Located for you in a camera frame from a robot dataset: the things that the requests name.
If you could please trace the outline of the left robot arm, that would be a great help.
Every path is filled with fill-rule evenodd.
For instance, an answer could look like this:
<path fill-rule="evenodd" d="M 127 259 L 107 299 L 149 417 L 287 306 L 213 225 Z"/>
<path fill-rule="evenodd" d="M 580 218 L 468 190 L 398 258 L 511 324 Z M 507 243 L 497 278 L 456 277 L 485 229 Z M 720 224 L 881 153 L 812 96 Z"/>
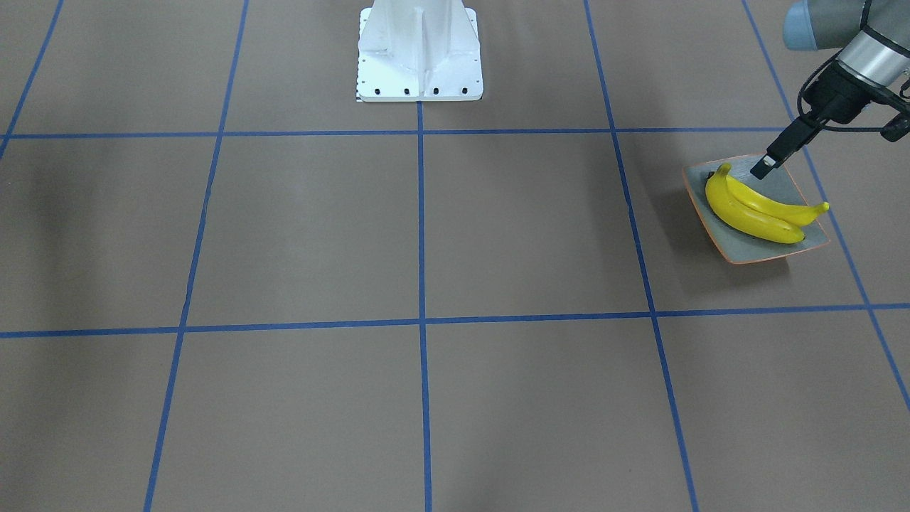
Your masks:
<path fill-rule="evenodd" d="M 908 134 L 909 4 L 906 1 L 797 1 L 784 17 L 787 49 L 835 49 L 797 95 L 798 117 L 767 146 L 751 175 L 765 178 L 822 131 Z"/>

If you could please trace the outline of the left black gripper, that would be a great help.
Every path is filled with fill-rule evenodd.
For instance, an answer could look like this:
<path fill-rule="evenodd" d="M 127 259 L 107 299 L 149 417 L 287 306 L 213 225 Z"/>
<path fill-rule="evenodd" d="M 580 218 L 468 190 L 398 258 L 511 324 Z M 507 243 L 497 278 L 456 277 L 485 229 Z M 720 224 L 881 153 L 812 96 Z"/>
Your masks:
<path fill-rule="evenodd" d="M 800 114 L 767 146 L 764 155 L 751 167 L 751 175 L 764 179 L 811 143 L 826 123 L 851 123 L 884 91 L 883 85 L 856 75 L 844 65 L 823 68 L 810 82 L 810 114 Z"/>

